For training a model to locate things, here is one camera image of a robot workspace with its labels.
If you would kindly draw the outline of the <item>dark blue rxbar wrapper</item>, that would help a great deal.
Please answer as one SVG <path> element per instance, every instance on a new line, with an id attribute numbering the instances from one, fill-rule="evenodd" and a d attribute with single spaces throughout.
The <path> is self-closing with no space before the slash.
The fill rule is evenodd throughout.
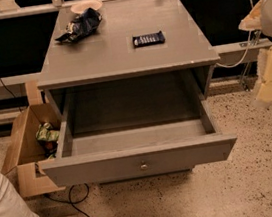
<path id="1" fill-rule="evenodd" d="M 133 46 L 136 48 L 160 44 L 166 41 L 163 32 L 159 31 L 152 34 L 138 35 L 132 37 Z"/>

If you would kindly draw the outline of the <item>grey open top drawer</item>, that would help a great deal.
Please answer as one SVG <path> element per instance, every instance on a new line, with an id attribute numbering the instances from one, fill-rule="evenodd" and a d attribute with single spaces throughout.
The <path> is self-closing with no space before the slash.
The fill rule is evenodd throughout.
<path id="1" fill-rule="evenodd" d="M 187 70 L 78 86 L 64 103 L 56 158 L 42 166 L 59 186 L 191 170 L 225 161 L 236 143 Z"/>

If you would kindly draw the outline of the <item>round metal drawer knob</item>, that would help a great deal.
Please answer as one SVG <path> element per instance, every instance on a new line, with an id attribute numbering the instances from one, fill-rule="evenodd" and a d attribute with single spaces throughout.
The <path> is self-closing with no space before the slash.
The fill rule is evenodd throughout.
<path id="1" fill-rule="evenodd" d="M 146 164 L 145 161 L 142 161 L 142 163 L 140 165 L 140 169 L 143 171 L 146 171 L 148 169 L 148 164 Z"/>

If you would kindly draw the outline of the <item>grey wooden nightstand cabinet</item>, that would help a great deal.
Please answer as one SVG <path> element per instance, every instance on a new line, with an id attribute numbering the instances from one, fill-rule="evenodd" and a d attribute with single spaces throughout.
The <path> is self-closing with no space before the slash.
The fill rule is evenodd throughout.
<path id="1" fill-rule="evenodd" d="M 236 137 L 207 106 L 218 54 L 179 0 L 109 0 L 94 35 L 53 39 L 39 88 L 61 120 L 44 171 L 59 186 L 225 161 Z"/>

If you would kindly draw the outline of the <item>green snack bag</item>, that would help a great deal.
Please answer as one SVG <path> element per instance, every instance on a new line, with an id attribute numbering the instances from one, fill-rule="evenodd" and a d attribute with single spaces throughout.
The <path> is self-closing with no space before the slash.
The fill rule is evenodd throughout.
<path id="1" fill-rule="evenodd" d="M 59 135 L 60 132 L 58 130 L 55 130 L 54 126 L 52 126 L 51 123 L 45 122 L 43 125 L 39 125 L 39 128 L 36 132 L 36 139 L 43 142 L 57 142 Z"/>

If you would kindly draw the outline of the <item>crumpled dark chip bag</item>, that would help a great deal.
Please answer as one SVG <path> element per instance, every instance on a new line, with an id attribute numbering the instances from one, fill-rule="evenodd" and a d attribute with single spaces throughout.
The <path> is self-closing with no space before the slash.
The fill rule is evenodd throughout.
<path id="1" fill-rule="evenodd" d="M 77 42 L 95 33 L 101 24 L 102 15 L 95 9 L 87 8 L 73 19 L 66 27 L 64 34 L 55 38 L 58 42 Z"/>

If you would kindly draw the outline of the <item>open cardboard box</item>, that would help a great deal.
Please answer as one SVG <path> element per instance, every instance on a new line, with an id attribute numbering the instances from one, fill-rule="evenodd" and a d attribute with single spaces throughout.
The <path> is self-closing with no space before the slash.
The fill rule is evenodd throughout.
<path id="1" fill-rule="evenodd" d="M 45 149 L 36 139 L 40 125 L 51 124 L 56 130 L 60 120 L 50 104 L 35 104 L 16 117 L 13 121 L 10 145 L 7 149 L 1 172 L 7 174 L 17 171 L 19 192 L 23 198 L 61 191 L 51 178 L 45 175 L 42 166 L 50 159 Z"/>

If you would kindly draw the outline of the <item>white bowl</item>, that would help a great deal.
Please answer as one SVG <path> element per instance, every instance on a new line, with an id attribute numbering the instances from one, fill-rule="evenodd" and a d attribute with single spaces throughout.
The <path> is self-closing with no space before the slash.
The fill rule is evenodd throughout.
<path id="1" fill-rule="evenodd" d="M 93 9 L 93 10 L 100 10 L 102 7 L 102 1 L 99 0 L 85 0 L 78 2 L 76 4 L 73 4 L 71 9 L 71 12 L 75 14 L 81 14 L 83 13 L 86 9 Z"/>

